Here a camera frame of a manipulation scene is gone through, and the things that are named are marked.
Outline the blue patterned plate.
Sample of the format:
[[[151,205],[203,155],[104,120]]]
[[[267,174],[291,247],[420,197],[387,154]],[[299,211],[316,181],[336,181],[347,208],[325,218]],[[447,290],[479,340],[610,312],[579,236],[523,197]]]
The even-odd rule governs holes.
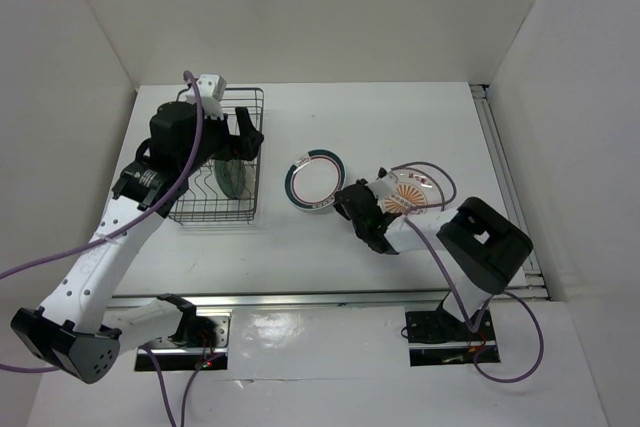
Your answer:
[[[239,200],[241,160],[215,160],[214,175],[222,193],[229,199]]]

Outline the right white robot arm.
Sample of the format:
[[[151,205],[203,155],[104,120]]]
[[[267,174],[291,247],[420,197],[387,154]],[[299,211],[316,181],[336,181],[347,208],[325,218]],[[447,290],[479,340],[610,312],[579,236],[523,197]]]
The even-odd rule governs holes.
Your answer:
[[[533,251],[531,239],[477,197],[455,209],[420,205],[389,213],[378,205],[378,195],[389,191],[384,179],[359,180],[338,191],[333,206],[378,254],[428,251],[449,286],[437,310],[438,331],[448,339],[478,332],[490,300],[506,290]]]

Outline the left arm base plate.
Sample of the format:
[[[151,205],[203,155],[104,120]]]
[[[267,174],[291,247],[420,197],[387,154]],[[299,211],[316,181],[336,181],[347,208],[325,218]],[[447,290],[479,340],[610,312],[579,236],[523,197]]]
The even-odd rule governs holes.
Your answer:
[[[157,338],[150,343],[163,372],[193,372],[201,363],[204,371],[227,369],[231,313],[215,312],[208,319],[209,325],[201,327],[189,340]]]

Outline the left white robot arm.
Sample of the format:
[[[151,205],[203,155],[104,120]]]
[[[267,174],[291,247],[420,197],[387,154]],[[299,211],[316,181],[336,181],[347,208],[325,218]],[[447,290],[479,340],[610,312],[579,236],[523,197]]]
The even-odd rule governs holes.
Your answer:
[[[183,78],[186,89],[152,116],[150,136],[121,171],[91,240],[49,258],[74,257],[74,265],[37,308],[21,308],[11,320],[36,358],[86,384],[102,379],[121,353],[158,338],[205,347],[215,339],[215,324],[174,294],[107,313],[124,275],[188,190],[190,177],[211,160],[253,161],[264,141],[245,107],[236,108],[238,131],[230,131],[221,107],[223,77],[185,72]]]

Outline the clear glass plate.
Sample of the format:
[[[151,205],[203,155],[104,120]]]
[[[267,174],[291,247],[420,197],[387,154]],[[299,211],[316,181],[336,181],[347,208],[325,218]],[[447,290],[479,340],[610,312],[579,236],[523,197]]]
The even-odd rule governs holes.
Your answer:
[[[243,161],[240,169],[240,185],[239,197],[243,200],[250,199],[255,194],[256,171],[254,164],[249,161]]]

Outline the green red rimmed plate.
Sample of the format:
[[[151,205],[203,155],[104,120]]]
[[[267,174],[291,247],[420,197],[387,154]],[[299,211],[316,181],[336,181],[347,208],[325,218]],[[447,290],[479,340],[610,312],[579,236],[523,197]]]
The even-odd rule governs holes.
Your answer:
[[[328,149],[312,149],[299,156],[284,177],[287,200],[297,209],[317,214],[330,208],[346,182],[342,159]]]

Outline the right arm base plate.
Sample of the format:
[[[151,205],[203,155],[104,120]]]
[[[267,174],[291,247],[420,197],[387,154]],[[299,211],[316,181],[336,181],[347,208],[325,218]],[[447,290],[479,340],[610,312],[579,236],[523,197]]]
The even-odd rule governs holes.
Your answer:
[[[491,313],[485,311],[472,333],[464,323],[441,309],[408,311],[400,335],[408,342],[411,367],[499,363],[500,354]]]

